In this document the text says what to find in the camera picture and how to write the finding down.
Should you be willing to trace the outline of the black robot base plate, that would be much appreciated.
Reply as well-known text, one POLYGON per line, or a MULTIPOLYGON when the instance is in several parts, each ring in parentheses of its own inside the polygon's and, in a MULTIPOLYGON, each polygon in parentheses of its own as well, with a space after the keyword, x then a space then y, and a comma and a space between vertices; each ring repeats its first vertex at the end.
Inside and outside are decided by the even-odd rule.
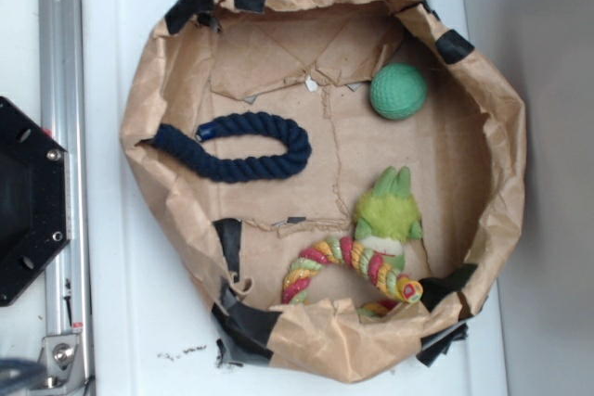
POLYGON ((70 241, 66 151, 1 98, 1 305, 13 304, 70 241))

